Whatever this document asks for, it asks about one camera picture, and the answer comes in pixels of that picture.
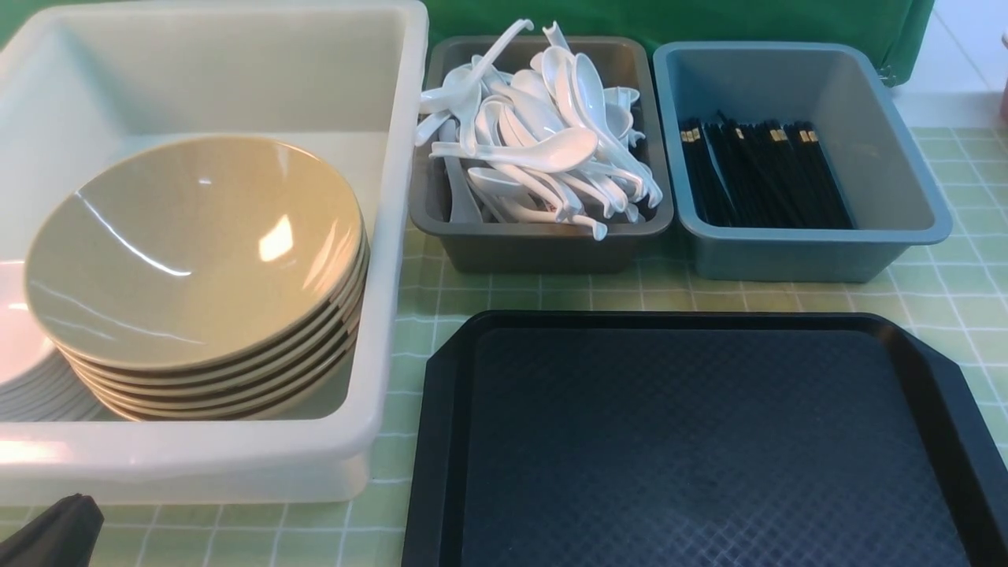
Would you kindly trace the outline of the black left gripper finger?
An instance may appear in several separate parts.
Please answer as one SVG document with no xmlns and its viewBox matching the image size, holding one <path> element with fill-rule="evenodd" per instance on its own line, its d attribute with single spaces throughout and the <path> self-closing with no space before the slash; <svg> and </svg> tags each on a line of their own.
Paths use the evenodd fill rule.
<svg viewBox="0 0 1008 567">
<path fill-rule="evenodd" d="M 66 496 L 1 543 L 2 566 L 87 566 L 104 514 L 90 495 Z"/>
</svg>

